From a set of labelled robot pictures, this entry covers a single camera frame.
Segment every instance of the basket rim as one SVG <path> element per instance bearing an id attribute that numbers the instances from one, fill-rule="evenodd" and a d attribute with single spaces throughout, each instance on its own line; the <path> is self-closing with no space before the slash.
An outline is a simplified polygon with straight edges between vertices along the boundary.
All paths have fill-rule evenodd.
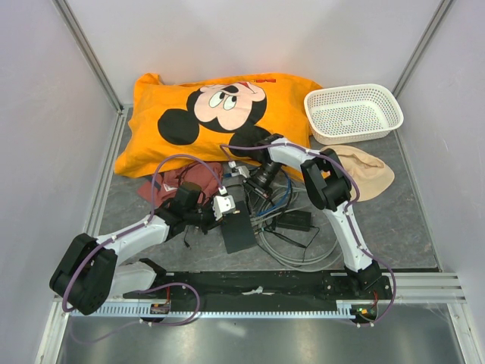
<path id="1" fill-rule="evenodd" d="M 314 122 L 312 120 L 310 111 L 308 110 L 308 99 L 310 97 L 312 97 L 313 95 L 315 95 L 315 94 L 332 93 L 332 92 L 335 92 L 335 91 L 341 91 L 343 89 L 354 89 L 356 87 L 358 87 L 358 88 L 368 87 L 368 88 L 378 89 L 382 93 L 384 93 L 387 96 L 388 100 L 393 105 L 394 109 L 397 111 L 397 114 L 398 114 L 398 123 L 395 126 L 393 126 L 393 127 L 383 128 L 381 130 L 370 130 L 370 131 L 365 131 L 365 132 L 339 134 L 339 135 L 335 135 L 335 136 L 328 135 L 328 134 L 325 134 L 325 133 L 320 132 L 320 130 L 315 126 L 315 124 L 314 124 Z M 310 127 L 311 127 L 312 132 L 314 131 L 318 135 L 321 135 L 321 136 L 326 137 L 326 138 L 355 137 L 355 136 L 358 136 L 358 135 L 362 135 L 363 136 L 363 135 L 368 135 L 368 134 L 371 134 L 371 133 L 390 132 L 390 131 L 395 130 L 398 127 L 400 127 L 402 125 L 402 122 L 404 121 L 404 114 L 402 113 L 401 106 L 397 102 L 397 100 L 394 97 L 393 93 L 391 93 L 385 86 L 378 85 L 377 83 L 362 83 L 362 84 L 359 84 L 359 85 L 338 86 L 338 87 L 330 87 L 330 88 L 327 88 L 327 89 L 316 89 L 315 91 L 309 92 L 305 96 L 304 103 L 305 103 L 304 106 L 305 106 L 306 117 L 307 117 L 308 121 L 310 122 Z"/>

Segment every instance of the cartoon eye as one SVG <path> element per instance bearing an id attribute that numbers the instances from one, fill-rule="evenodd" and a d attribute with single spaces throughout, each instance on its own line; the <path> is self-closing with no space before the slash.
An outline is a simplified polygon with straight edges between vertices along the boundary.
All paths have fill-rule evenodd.
<path id="1" fill-rule="evenodd" d="M 236 96 L 229 96 L 226 101 L 224 101 L 224 110 L 230 110 L 236 106 L 237 97 Z"/>
<path id="2" fill-rule="evenodd" d="M 222 91 L 215 93 L 209 100 L 209 106 L 211 106 L 212 108 L 215 108 L 217 105 L 219 105 L 222 102 L 222 100 L 224 100 L 225 95 L 226 94 L 223 93 Z"/>

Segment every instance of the robotic arm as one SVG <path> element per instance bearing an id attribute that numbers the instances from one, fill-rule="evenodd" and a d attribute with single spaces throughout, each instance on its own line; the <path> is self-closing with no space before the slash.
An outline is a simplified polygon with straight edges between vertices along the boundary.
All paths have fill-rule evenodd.
<path id="1" fill-rule="evenodd" d="M 286 138 L 274 134 L 263 140 L 257 152 L 250 152 L 251 158 L 261 162 L 254 174 L 246 178 L 245 183 L 260 196 L 271 196 L 271 182 L 282 165 L 301 171 L 311 203 L 329 218 L 332 228 L 343 251 L 345 270 L 353 277 L 361 289 L 367 289 L 381 276 L 377 262 L 364 253 L 370 252 L 358 228 L 352 206 L 346 203 L 350 199 L 351 184 L 343 172 L 334 167 L 340 165 L 336 153 L 327 149 L 324 152 L 292 148 Z M 310 154 L 323 155 L 323 158 Z M 188 224 L 198 225 L 203 231 L 218 225 L 224 215 L 235 211 L 232 196 L 225 188 L 215 196 L 213 206 L 201 208 L 197 205 L 201 189 L 196 184 L 184 183 L 168 206 L 162 205 L 153 216 L 112 234 L 90 237 L 81 234 L 64 254 L 58 268 L 52 275 L 49 286 L 60 296 L 68 294 L 68 302 L 84 315 L 96 311 L 108 297 L 119 296 L 135 290 L 149 289 L 157 274 L 163 271 L 149 259 L 120 266 L 130 257 L 149 246 L 163 243 L 180 234 Z M 105 241 L 112 241 L 106 248 Z M 84 267 L 81 262 L 94 250 L 99 251 Z M 66 292 L 76 270 L 79 276 Z"/>

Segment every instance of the power adapter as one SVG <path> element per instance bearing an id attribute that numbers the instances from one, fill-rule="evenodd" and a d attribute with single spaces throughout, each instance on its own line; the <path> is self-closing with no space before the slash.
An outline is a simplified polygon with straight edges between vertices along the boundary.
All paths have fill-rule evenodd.
<path id="1" fill-rule="evenodd" d="M 310 231 L 311 229 L 311 212 L 308 211 L 290 211 L 280 216 L 277 220 L 277 226 L 283 229 L 297 231 Z"/>

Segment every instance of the red cloth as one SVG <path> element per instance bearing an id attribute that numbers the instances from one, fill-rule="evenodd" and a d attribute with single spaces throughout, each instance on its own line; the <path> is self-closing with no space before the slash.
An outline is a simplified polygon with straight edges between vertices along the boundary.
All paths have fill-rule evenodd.
<path id="1" fill-rule="evenodd" d="M 208 165 L 212 170 L 222 178 L 222 164 L 219 162 L 208 162 Z M 198 184 L 202 188 L 202 192 L 206 198 L 214 195 L 217 192 L 218 185 L 212 173 L 198 162 L 194 162 L 191 165 L 174 169 L 158 174 L 155 184 L 155 206 L 160 206 L 163 201 L 175 196 L 177 188 L 183 182 L 193 182 Z M 138 194 L 148 202 L 152 201 L 152 182 L 147 181 L 138 189 Z M 199 197 L 199 203 L 202 201 L 204 195 Z"/>

